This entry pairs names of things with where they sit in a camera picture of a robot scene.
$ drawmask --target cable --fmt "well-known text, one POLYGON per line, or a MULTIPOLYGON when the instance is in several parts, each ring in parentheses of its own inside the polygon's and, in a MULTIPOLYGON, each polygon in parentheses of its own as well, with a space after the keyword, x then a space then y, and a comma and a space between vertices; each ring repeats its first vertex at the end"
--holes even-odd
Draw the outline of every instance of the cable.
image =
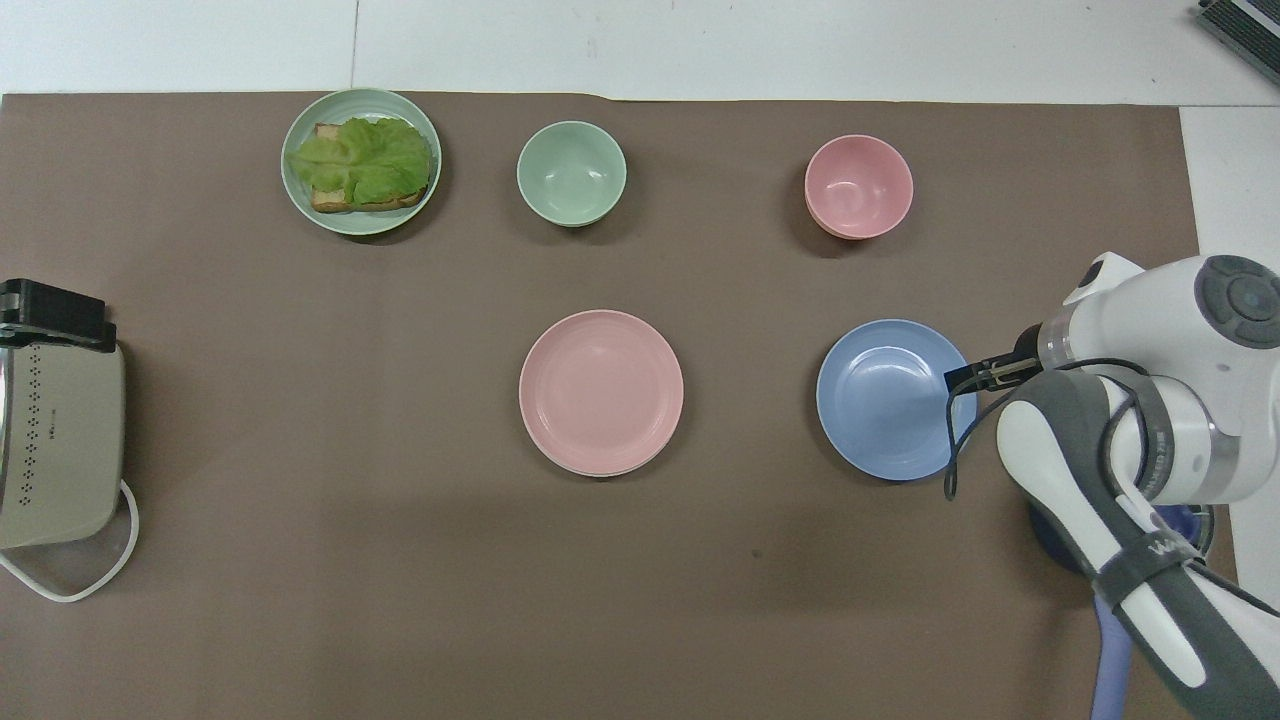
POLYGON ((36 591, 42 597, 51 600, 54 602, 76 602, 93 594, 95 592, 97 592, 99 588, 110 582, 110 579, 114 578, 115 574, 119 573, 122 568, 124 568, 124 564, 129 560, 129 556, 133 555, 133 546, 138 543, 138 525, 140 525, 138 502, 133 500, 133 491, 129 489, 129 486, 128 483, 124 482, 124 479, 120 479, 120 492, 124 493, 124 501, 129 505, 129 539, 128 542, 124 543, 124 552, 120 553, 120 559, 115 561, 115 565, 113 565, 111 569, 108 570, 105 575, 99 578, 97 582, 95 582, 90 587, 74 594, 58 594, 46 588, 45 585, 37 583, 31 575, 23 573, 17 566, 14 566, 13 562, 10 562, 9 559, 4 556, 4 553, 0 553, 0 566, 4 566, 6 570, 13 573, 13 577, 22 580, 22 583, 28 588, 36 591))
MULTIPOLYGON (((1089 359, 1085 359, 1085 360, 1074 360, 1074 361, 1068 363, 1065 365, 1059 365, 1057 368, 1051 368, 1051 369, 1053 369, 1053 370, 1075 370, 1075 369, 1085 368, 1085 366, 1089 366, 1089 365, 1115 365, 1117 368, 1128 368, 1128 369, 1133 370, 1134 373, 1138 373, 1139 375, 1149 375, 1151 374, 1142 365, 1139 365, 1137 363, 1132 363, 1129 360, 1121 360, 1120 357, 1089 357, 1089 359)), ((1142 425, 1144 423, 1144 420, 1142 418, 1142 410, 1137 405, 1137 393, 1134 393, 1132 388, 1129 388, 1124 383, 1116 380, 1115 378, 1110 378, 1108 377, 1107 379, 1110 379, 1111 382, 1114 382, 1117 386, 1120 386, 1121 388, 1124 388, 1124 391, 1129 396, 1129 398, 1126 401, 1126 402, 1129 402, 1129 406, 1128 407, 1123 407, 1119 411, 1119 415, 1114 414, 1107 420, 1107 429, 1103 433, 1103 446, 1107 448, 1107 455, 1105 457, 1107 460, 1110 460, 1111 436, 1115 434, 1115 427, 1120 423, 1120 415, 1124 415, 1125 411, 1128 411, 1128 410, 1132 409, 1132 410, 1134 410, 1138 414, 1139 425, 1142 425)), ((947 405, 946 405, 946 415, 947 415, 946 416, 946 420, 947 420, 947 443, 950 445, 950 451, 951 452, 950 452, 950 457, 947 459, 947 471, 946 471, 946 475, 943 475, 943 479, 942 479, 942 493, 943 493, 943 496, 946 496, 946 498, 948 501, 955 500, 956 492, 959 491, 959 486, 960 486, 960 451, 964 450, 965 441, 969 439, 969 436, 973 434, 973 432, 978 428, 978 425, 983 420, 986 420, 987 416, 991 415, 992 411, 995 411, 997 407, 1000 407, 1001 405, 1004 405, 1005 402, 1007 402, 1010 400, 1010 397, 1012 396, 1012 393, 1014 393, 1014 391, 1010 389, 1005 395, 1000 396, 995 402, 992 402, 991 405, 988 405, 987 407, 984 407, 982 410, 982 413, 979 413, 978 416, 974 418, 973 423, 970 423, 969 427, 965 428, 964 433, 960 434, 960 439, 957 441, 956 439, 956 432, 955 432, 955 420, 951 416, 951 410, 955 406, 956 397, 964 395, 965 392, 969 391, 969 388, 977 386, 979 380, 980 380, 980 378, 978 375, 974 375, 974 377, 972 377, 972 378, 969 378, 969 379, 959 383, 955 388, 951 389, 951 392, 947 393, 947 405)), ((1021 380, 1021 382, 1016 383, 1016 386, 1023 384, 1023 382, 1025 382, 1025 380, 1021 380)), ((1142 477, 1142 470, 1146 468, 1146 462, 1147 462, 1147 448, 1146 448, 1146 434, 1144 433, 1139 433, 1139 436, 1142 436, 1140 442, 1143 443, 1143 450, 1142 450, 1142 461, 1140 461, 1142 465, 1139 466, 1139 475, 1138 477, 1142 477)), ((1110 483, 1112 483, 1112 486, 1114 486, 1115 489, 1119 489, 1119 484, 1115 482, 1115 475, 1110 470, 1110 462, 1102 462, 1102 466, 1105 468, 1103 477, 1107 478, 1110 483)))

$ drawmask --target toast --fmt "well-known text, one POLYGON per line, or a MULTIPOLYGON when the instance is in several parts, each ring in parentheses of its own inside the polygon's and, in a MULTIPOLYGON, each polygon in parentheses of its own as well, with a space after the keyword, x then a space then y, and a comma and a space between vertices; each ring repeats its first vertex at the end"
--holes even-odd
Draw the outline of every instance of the toast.
MULTIPOLYGON (((334 126, 329 123, 316 123, 316 137, 323 137, 325 140, 338 140, 338 128, 340 126, 334 126)), ((422 187, 413 195, 404 195, 401 197, 392 197, 385 202, 365 202, 364 205, 352 205, 347 202, 346 191, 342 188, 333 190, 329 192, 321 192, 316 188, 311 188, 311 208, 317 213, 376 213, 378 210, 398 210, 401 208, 412 208, 422 201, 422 196, 426 195, 426 187, 422 187)))

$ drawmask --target bowl rim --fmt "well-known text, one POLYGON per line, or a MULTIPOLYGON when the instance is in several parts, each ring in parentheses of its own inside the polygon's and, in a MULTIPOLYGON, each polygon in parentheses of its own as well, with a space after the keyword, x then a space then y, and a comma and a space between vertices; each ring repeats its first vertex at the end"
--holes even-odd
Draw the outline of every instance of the bowl rim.
POLYGON ((884 141, 884 140, 882 140, 879 137, 876 137, 874 135, 850 133, 850 135, 841 135, 838 137, 833 137, 833 138, 828 140, 827 142, 822 143, 822 147, 819 147, 818 150, 814 151, 814 154, 809 158, 809 163, 805 165, 805 170, 804 170, 804 204, 805 204, 805 208, 809 210, 809 217, 813 218, 813 220, 815 223, 818 223, 818 225, 822 229, 824 229, 828 233, 831 233, 831 234, 833 234, 833 236, 836 236, 838 238, 842 238, 842 240, 869 240, 869 238, 873 238, 873 237, 879 237, 879 236, 882 236, 882 234, 892 231, 899 224, 901 224, 904 219, 906 219, 906 214, 911 210, 911 202, 914 202, 914 201, 915 201, 915 179, 911 176, 911 165, 906 161, 906 158, 902 156, 902 152, 899 151, 897 147, 893 147, 891 143, 888 143, 887 141, 884 141), (837 145, 837 143, 845 145, 845 143, 849 143, 851 141, 858 141, 858 142, 870 141, 873 145, 879 145, 882 147, 888 149, 893 154, 893 156, 897 158, 897 160, 901 163, 902 169, 905 170, 905 176, 906 176, 906 205, 902 208, 902 213, 897 218, 895 218, 893 222, 891 224, 888 224, 888 227, 886 227, 884 229, 878 231, 878 232, 861 234, 861 233, 847 233, 847 232, 837 231, 835 227, 832 227, 826 220, 823 220, 822 217, 819 215, 819 213, 817 210, 814 210, 813 197, 809 193, 809 179, 813 177, 813 164, 818 159, 818 156, 822 155, 823 152, 826 152, 833 145, 837 145))
POLYGON ((617 206, 618 200, 622 199, 622 192, 626 190, 626 186, 627 186, 627 156, 622 151, 622 146, 618 145, 618 141, 609 133, 609 131, 602 128, 600 126, 598 126, 595 123, 588 122, 588 120, 576 120, 576 119, 557 120, 554 123, 544 126, 538 132, 535 132, 534 135, 529 136, 529 140, 525 141, 524 147, 520 149, 520 156, 516 158, 516 187, 520 190, 520 197, 524 199, 525 205, 529 205, 529 209, 532 210, 534 213, 536 213, 538 217, 540 217, 541 219, 544 219, 544 220, 547 220, 549 223, 554 223, 554 224, 561 225, 561 227, 580 228, 580 227, 584 227, 584 225, 589 225, 589 224, 591 224, 594 222, 598 222, 600 218, 608 215, 609 211, 612 211, 613 208, 617 206), (621 179, 618 182, 618 190, 617 190, 617 192, 613 193, 613 197, 611 197, 609 201, 607 204, 604 204, 604 208, 599 213, 588 217, 586 220, 572 222, 572 223, 563 222, 561 219, 553 218, 552 215, 549 215, 549 214, 544 213, 543 210, 540 210, 532 202, 532 200, 529 199, 529 192, 525 191, 525 183, 520 182, 520 168, 524 167, 524 164, 525 164, 525 158, 529 154, 530 146, 532 146, 532 143, 539 137, 544 136, 545 133, 548 133, 548 132, 550 132, 550 131, 553 131, 556 128, 564 127, 564 126, 580 127, 580 128, 586 129, 588 132, 591 132, 591 133, 595 133, 595 135, 603 137, 605 141, 608 141, 607 145, 609 146, 609 149, 613 152, 617 154, 618 160, 621 161, 621 173, 620 173, 621 174, 621 179))

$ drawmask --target lettuce leaf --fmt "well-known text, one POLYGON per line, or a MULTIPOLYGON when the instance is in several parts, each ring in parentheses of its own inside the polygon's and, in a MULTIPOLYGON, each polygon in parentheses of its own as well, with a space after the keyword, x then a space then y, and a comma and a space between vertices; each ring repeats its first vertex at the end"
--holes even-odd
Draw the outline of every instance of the lettuce leaf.
POLYGON ((311 137, 285 158, 302 182, 321 192, 340 188, 352 205, 413 195, 431 172, 426 142, 399 118, 352 118, 338 140, 311 137))

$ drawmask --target white table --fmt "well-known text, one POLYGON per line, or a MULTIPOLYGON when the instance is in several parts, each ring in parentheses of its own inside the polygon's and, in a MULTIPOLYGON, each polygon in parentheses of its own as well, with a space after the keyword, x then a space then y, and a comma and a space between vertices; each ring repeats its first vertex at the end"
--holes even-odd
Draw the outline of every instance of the white table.
MULTIPOLYGON (((0 94, 375 86, 1178 105, 1201 250, 1280 268, 1280 87, 1196 27, 1194 6, 0 0, 0 94)), ((1280 483, 1231 512, 1242 584, 1280 605, 1280 483)))

